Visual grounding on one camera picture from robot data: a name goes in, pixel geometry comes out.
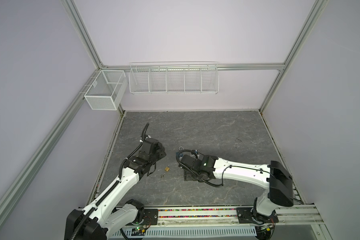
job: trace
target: metal base plate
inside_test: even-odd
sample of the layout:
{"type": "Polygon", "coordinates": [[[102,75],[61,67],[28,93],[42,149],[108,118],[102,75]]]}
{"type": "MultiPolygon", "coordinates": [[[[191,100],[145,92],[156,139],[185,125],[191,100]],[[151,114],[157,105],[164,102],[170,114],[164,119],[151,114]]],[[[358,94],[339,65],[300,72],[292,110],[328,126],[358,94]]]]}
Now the metal base plate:
{"type": "Polygon", "coordinates": [[[152,225],[157,225],[157,219],[158,219],[158,209],[144,209],[144,217],[143,222],[139,225],[149,225],[149,223],[152,225]]]}
{"type": "MultiPolygon", "coordinates": [[[[236,208],[237,216],[239,218],[239,223],[254,223],[254,220],[252,218],[251,209],[252,209],[252,207],[236,208]]],[[[264,217],[265,223],[272,223],[271,218],[273,219],[274,223],[279,222],[279,219],[278,219],[275,211],[273,211],[269,217],[264,217]]]]}
{"type": "Polygon", "coordinates": [[[193,178],[192,173],[184,170],[184,181],[197,181],[197,179],[193,178]]]}

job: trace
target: wire shelf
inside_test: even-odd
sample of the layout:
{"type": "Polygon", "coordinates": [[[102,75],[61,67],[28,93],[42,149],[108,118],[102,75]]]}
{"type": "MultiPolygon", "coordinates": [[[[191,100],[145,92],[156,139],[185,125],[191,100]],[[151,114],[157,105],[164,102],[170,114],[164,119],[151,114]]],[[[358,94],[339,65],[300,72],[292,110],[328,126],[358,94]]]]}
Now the wire shelf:
{"type": "Polygon", "coordinates": [[[129,88],[133,94],[219,92],[217,63],[143,64],[130,64],[129,88]]]}
{"type": "Polygon", "coordinates": [[[127,88],[122,70],[101,70],[87,92],[85,99],[93,110],[117,110],[127,88]]]}

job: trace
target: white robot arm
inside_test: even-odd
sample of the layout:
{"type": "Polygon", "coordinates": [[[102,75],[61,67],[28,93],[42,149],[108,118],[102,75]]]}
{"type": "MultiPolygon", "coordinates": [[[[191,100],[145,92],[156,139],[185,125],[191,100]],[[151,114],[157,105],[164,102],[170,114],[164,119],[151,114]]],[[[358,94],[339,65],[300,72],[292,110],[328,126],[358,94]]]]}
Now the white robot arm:
{"type": "Polygon", "coordinates": [[[184,179],[205,182],[214,187],[222,187],[223,179],[248,182],[264,188],[263,194],[254,200],[250,211],[240,212],[239,222],[264,224],[275,215],[279,207],[293,206],[293,181],[289,172],[277,161],[271,164],[251,165],[231,162],[220,157],[205,155],[198,158],[197,150],[181,150],[176,155],[179,167],[184,169],[184,179]],[[222,179],[221,184],[209,182],[211,179],[222,179]]]}
{"type": "MultiPolygon", "coordinates": [[[[115,180],[85,208],[73,210],[68,215],[64,240],[106,240],[126,224],[143,222],[144,205],[136,200],[131,199],[121,209],[114,213],[112,211],[131,187],[145,174],[150,174],[150,167],[154,165],[156,169],[156,162],[166,156],[162,144],[145,135],[148,125],[144,128],[140,145],[124,159],[115,180]],[[140,147],[139,154],[133,156],[140,147]]],[[[205,155],[202,159],[198,156],[196,150],[182,150],[176,154],[179,167],[184,169],[184,179],[188,176],[214,187],[223,186],[223,179],[234,179],[264,188],[252,209],[240,212],[237,208],[240,223],[268,223],[275,208],[293,205],[292,177],[279,162],[250,165],[215,156],[205,155]],[[213,184],[211,179],[222,181],[221,184],[213,184]]]]}

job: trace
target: wire basket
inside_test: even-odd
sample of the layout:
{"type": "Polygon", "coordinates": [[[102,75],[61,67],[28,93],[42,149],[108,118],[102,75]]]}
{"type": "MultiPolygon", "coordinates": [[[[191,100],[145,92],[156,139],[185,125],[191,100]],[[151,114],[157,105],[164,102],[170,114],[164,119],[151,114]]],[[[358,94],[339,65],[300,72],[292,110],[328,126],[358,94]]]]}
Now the wire basket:
{"type": "Polygon", "coordinates": [[[117,110],[127,88],[122,70],[101,70],[84,94],[93,110],[117,110]]]}
{"type": "Polygon", "coordinates": [[[137,66],[131,63],[129,88],[133,94],[218,93],[217,63],[137,66]]]}

